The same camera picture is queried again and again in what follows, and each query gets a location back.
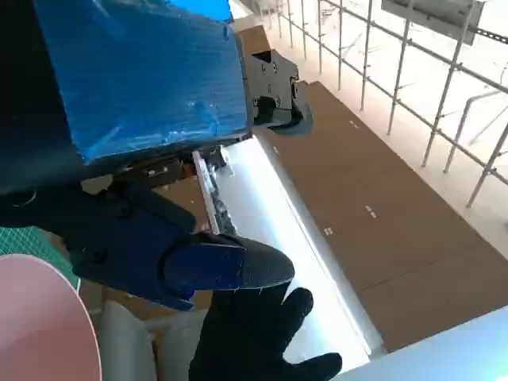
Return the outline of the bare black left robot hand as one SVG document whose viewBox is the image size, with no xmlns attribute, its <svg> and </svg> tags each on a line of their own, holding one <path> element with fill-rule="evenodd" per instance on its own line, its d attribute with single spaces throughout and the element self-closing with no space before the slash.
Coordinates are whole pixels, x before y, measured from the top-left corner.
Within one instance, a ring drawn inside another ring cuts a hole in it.
<svg viewBox="0 0 508 381">
<path fill-rule="evenodd" d="M 231 24 L 164 1 L 1 4 L 1 224 L 60 236 L 81 278 L 176 310 L 196 291 L 289 283 L 276 248 L 199 233 L 133 179 L 248 136 L 313 127 L 298 68 Z"/>
</svg>

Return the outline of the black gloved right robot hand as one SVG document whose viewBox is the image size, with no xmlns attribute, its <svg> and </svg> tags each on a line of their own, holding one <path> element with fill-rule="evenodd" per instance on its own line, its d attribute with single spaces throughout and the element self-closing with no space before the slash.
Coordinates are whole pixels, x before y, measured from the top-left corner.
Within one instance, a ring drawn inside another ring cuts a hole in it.
<svg viewBox="0 0 508 381">
<path fill-rule="evenodd" d="M 311 291 L 288 284 L 214 292 L 190 362 L 190 380 L 331 380 L 341 355 L 292 364 L 284 352 L 312 311 Z"/>
</svg>

